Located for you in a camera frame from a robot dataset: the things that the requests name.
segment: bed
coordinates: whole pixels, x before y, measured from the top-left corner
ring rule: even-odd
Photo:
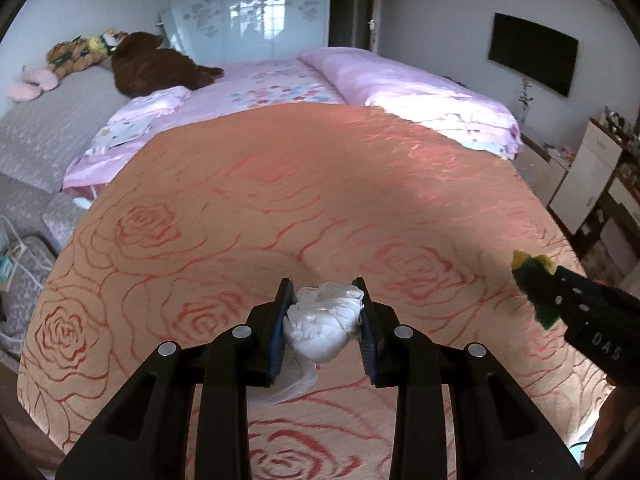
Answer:
[[[180,126],[149,140],[74,231],[34,313],[18,396],[68,451],[160,342],[207,342],[284,276],[360,275],[435,342],[487,345],[573,442],[609,387],[561,323],[535,323],[514,249],[580,270],[511,164],[380,108],[284,104]],[[254,478],[387,478],[395,403],[347,346],[306,395],[251,410]]]
[[[466,148],[502,158],[513,159],[522,145],[515,118],[495,100],[365,50],[319,48],[297,59],[225,66],[221,80],[157,117],[141,138],[74,160],[63,189],[94,198],[160,132],[252,108],[301,102],[378,106]]]

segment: brown teddy bear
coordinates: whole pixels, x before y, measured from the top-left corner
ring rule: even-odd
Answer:
[[[171,48],[158,48],[162,37],[148,32],[129,34],[111,55],[116,88],[134,98],[157,90],[185,86],[197,90],[223,76],[221,68],[195,64]]]
[[[73,72],[82,72],[90,66],[100,63],[107,53],[89,48],[86,38],[81,36],[54,46],[47,52],[47,63],[59,80]]]

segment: peach bedspread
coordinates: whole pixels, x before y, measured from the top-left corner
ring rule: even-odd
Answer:
[[[578,267],[511,164],[376,108],[190,124],[146,145],[75,230],[31,322],[18,396],[68,451],[159,342],[209,341],[284,276],[363,276],[435,342],[487,345],[571,440],[608,387],[562,326],[534,322],[514,249]],[[395,391],[369,385],[351,344],[306,396],[250,412],[254,477],[386,478],[394,415]]]

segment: wardrobe door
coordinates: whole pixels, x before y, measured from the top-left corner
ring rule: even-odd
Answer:
[[[223,64],[222,0],[169,1],[184,53],[198,64]]]
[[[265,17],[272,0],[222,0],[226,62],[269,59],[273,54],[271,31]]]
[[[329,0],[274,1],[284,3],[284,19],[274,13],[272,28],[282,30],[273,38],[273,57],[295,57],[308,48],[327,46]]]

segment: stuffed animal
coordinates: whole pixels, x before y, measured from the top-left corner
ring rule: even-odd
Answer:
[[[101,36],[82,38],[57,44],[47,53],[47,63],[59,80],[73,72],[82,72],[107,58],[126,36],[124,32],[108,30]]]
[[[197,90],[223,76],[221,68],[196,65],[171,48],[158,48],[162,37],[148,32],[129,34],[111,54],[116,88],[130,98],[185,86]]]
[[[9,87],[9,97],[15,102],[33,101],[43,92],[49,92],[60,84],[56,75],[47,68],[27,70],[22,72]]]

